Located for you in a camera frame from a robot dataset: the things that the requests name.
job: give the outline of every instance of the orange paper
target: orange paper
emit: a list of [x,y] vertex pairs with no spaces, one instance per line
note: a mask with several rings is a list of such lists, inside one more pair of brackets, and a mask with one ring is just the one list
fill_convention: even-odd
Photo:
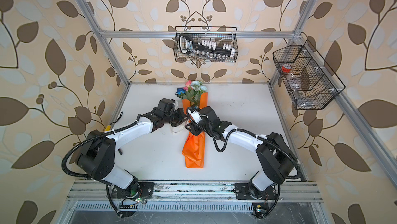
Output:
[[[203,93],[200,96],[199,108],[207,106],[208,93]],[[191,106],[189,100],[182,100],[183,109],[186,113],[186,108]],[[203,168],[204,167],[204,149],[205,149],[205,133],[202,132],[198,136],[189,133],[183,147],[182,154],[185,156],[185,164],[187,168]]]

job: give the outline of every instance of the black mounting plate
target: black mounting plate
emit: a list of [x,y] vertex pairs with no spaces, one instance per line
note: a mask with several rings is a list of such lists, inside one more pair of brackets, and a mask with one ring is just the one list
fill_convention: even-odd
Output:
[[[265,190],[268,194],[268,200],[275,200],[277,197],[276,193],[273,192],[273,189],[274,188],[272,186],[269,186]],[[236,193],[237,200],[266,200],[265,196],[259,199],[253,198],[248,190],[248,183],[235,183],[233,191]]]
[[[141,198],[151,198],[153,195],[153,191],[154,191],[154,183],[153,182],[139,182],[139,189],[142,190],[141,193]],[[117,188],[117,198],[119,199],[124,199],[127,197],[131,197],[130,192],[127,189],[121,189],[117,186],[115,186]]]

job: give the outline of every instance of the black mesh basket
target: black mesh basket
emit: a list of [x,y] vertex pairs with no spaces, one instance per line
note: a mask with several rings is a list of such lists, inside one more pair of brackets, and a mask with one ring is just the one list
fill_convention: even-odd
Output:
[[236,62],[239,53],[237,28],[176,26],[175,31],[173,50],[176,62]]
[[[289,45],[274,51],[273,60],[295,109],[322,110],[345,89],[345,85],[321,55],[325,65],[315,61],[310,54],[313,46],[307,42],[303,46]],[[335,76],[341,86],[332,83],[325,70]]]

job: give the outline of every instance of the flower bouquet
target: flower bouquet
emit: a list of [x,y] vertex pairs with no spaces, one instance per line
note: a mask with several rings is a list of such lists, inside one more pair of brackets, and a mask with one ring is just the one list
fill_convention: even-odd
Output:
[[[199,108],[207,107],[207,87],[202,85],[202,81],[190,80],[186,82],[185,87],[178,88],[175,93],[182,99],[183,109],[195,104]],[[182,154],[185,156],[185,164],[187,168],[203,168],[204,167],[204,150],[205,150],[205,133],[202,132],[198,136],[189,133]]]

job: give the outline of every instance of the black and white device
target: black and white device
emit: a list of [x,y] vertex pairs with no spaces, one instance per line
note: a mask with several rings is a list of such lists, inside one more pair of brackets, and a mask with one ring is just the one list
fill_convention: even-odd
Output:
[[[164,124],[169,123],[172,127],[176,127],[190,119],[191,122],[185,128],[195,136],[206,132],[213,139],[219,152],[223,152],[227,142],[231,142],[257,154],[262,170],[249,182],[249,192],[252,197],[259,199],[270,185],[280,185],[285,179],[301,177],[297,159],[281,135],[276,133],[258,135],[240,129],[231,122],[221,121],[211,107],[199,109],[192,106],[187,108],[187,113],[186,115],[182,108],[175,109],[174,100],[164,98],[151,112],[138,115],[135,122],[125,127],[103,133],[91,132],[84,142],[73,147],[65,155],[62,160],[62,170],[71,176],[93,178],[108,185],[114,184],[121,189],[136,189],[137,179],[114,163],[115,152],[126,143],[154,132]],[[224,142],[222,149],[218,148],[217,140]],[[78,153],[76,164],[87,174],[75,173],[67,168],[67,160],[74,152]],[[297,175],[288,176],[294,167]]]

